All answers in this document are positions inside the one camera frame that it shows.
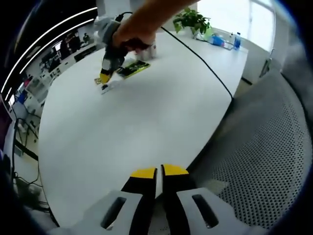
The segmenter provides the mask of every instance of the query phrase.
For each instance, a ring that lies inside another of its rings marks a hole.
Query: potted plant
[[[204,17],[196,10],[189,7],[185,8],[183,12],[177,14],[173,20],[176,33],[183,28],[188,28],[192,37],[195,37],[198,32],[205,34],[206,30],[210,27],[210,18]]]

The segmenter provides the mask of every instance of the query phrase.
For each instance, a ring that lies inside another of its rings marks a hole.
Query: chair
[[[191,172],[236,217],[269,229],[297,198],[312,164],[302,105],[278,70],[234,99]]]

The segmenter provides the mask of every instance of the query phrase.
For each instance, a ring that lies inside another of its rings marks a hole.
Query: hand
[[[129,20],[122,24],[118,30],[113,34],[113,45],[119,47],[122,42],[130,39],[138,38],[144,44],[151,45],[156,38],[155,31],[143,29],[140,25],[134,26]],[[135,50],[140,52],[138,48],[127,47],[129,51]]]

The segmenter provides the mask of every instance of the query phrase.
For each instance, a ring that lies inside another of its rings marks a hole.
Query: blue bottle
[[[241,44],[241,36],[240,36],[240,33],[237,33],[235,36],[235,41],[234,41],[234,49],[239,50],[240,44]]]

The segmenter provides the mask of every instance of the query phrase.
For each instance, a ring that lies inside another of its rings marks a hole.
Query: desk
[[[214,50],[197,43],[208,54]],[[138,168],[188,167],[223,118],[231,99],[206,65],[166,33],[157,34],[156,45],[149,68],[104,95],[94,85],[103,49],[52,84],[39,130],[39,167],[60,226],[82,219]],[[246,59],[240,51],[228,52],[234,60]],[[232,78],[238,84],[241,76]],[[160,180],[159,174],[157,195]]]

